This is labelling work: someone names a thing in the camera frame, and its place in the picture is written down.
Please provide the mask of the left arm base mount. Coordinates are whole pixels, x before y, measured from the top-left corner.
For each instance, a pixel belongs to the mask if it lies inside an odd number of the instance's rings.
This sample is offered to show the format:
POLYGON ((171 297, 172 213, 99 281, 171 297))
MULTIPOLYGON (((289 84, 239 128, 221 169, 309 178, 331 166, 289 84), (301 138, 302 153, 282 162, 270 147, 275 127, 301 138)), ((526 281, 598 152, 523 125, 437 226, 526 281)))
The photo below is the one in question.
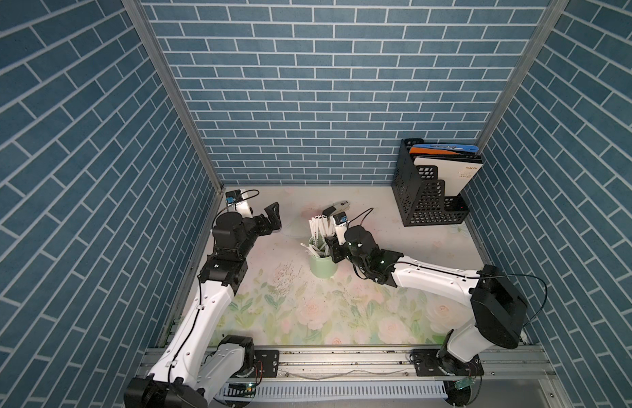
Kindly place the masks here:
POLYGON ((237 372, 230 378, 277 377, 280 364, 280 350, 256 350, 254 352, 254 367, 250 370, 237 372))

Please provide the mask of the blue folder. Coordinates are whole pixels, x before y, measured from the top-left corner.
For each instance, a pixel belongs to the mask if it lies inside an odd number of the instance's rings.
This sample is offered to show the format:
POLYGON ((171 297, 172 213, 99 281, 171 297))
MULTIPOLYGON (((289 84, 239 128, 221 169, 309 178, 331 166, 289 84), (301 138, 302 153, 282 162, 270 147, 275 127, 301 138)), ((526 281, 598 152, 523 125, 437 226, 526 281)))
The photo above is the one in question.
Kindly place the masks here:
POLYGON ((458 151, 463 152, 463 155, 475 155, 478 153, 478 147, 471 144, 414 144, 413 146, 458 151))

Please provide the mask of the wrapped straws in cup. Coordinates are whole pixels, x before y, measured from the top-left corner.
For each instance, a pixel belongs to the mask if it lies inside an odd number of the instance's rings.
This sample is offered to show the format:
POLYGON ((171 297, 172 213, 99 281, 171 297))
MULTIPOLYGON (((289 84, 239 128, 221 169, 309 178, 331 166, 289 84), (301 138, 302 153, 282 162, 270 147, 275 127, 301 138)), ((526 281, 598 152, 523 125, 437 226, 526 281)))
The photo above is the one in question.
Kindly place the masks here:
POLYGON ((327 243, 328 238, 336 235, 335 221, 333 217, 319 215, 309 219, 310 238, 308 243, 301 243, 308 254, 317 258, 331 256, 331 250, 327 243))

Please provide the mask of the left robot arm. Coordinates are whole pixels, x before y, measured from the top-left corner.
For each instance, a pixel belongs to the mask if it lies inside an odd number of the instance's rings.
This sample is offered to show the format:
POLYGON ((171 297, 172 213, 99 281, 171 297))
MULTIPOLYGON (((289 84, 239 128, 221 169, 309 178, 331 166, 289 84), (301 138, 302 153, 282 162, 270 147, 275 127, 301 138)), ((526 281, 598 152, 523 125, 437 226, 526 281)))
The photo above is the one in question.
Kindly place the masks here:
POLYGON ((197 276, 191 309, 147 375, 130 381, 125 406, 207 407, 231 377, 253 371, 255 347, 250 337, 229 335, 211 355, 206 352, 243 282, 246 258, 256 240, 281 227, 277 202, 257 216, 235 210, 216 217, 213 251, 197 276))

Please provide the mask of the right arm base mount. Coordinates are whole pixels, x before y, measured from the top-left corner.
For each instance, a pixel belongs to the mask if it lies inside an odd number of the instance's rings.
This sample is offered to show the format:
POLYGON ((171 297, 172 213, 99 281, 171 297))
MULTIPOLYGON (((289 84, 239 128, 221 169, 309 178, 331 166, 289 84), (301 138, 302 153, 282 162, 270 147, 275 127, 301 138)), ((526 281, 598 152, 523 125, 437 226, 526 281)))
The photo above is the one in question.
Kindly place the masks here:
POLYGON ((484 375, 481 360, 476 355, 469 362, 453 357, 446 350, 415 348, 408 354, 418 377, 479 377, 484 375))

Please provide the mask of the green cylindrical cup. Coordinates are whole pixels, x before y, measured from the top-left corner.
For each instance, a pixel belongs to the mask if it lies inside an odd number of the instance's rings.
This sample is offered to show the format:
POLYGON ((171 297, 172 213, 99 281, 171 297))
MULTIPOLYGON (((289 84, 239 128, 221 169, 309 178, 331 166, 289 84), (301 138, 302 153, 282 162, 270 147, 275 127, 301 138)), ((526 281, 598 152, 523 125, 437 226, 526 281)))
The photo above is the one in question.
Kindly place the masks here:
POLYGON ((337 264, 331 258, 331 250, 322 238, 311 238, 308 244, 309 267, 319 279, 330 279, 337 272, 337 264))

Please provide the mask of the black mesh file holder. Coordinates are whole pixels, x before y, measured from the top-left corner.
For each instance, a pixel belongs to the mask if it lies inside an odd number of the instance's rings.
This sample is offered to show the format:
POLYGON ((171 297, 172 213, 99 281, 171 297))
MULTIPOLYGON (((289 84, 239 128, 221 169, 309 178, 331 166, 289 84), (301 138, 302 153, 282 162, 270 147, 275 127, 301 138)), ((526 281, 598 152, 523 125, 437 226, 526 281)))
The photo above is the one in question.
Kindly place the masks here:
POLYGON ((470 209, 461 195, 447 197, 435 165, 417 166, 409 149, 423 139, 403 139, 392 180, 392 191, 405 227, 461 224, 470 209))

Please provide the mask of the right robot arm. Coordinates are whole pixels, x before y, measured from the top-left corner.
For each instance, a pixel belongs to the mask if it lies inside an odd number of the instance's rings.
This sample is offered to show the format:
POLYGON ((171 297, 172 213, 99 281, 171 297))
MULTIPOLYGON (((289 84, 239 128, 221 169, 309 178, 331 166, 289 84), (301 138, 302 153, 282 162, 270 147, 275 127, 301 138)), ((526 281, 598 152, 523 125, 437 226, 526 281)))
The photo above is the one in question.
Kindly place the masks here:
POLYGON ((354 271, 378 285, 431 292, 472 310, 472 317, 449 331, 438 350, 438 364, 445 372, 470 372, 479 363, 478 355, 493 346, 518 347, 528 303, 493 265, 456 270, 420 262, 381 249, 361 225, 348 228, 342 237, 327 238, 326 245, 334 263, 346 259, 354 271))

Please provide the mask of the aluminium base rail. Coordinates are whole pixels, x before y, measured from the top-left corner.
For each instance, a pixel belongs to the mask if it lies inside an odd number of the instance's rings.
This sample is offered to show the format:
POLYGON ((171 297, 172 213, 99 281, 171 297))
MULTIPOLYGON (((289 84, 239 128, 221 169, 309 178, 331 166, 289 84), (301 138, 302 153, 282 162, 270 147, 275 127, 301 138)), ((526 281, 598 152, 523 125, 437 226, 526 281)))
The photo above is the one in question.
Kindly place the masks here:
POLYGON ((475 380, 553 380, 557 373, 540 346, 515 350, 489 348, 479 354, 484 375, 479 377, 418 377, 408 354, 434 346, 256 346, 256 350, 280 350, 278 376, 235 378, 229 382, 370 382, 475 380))

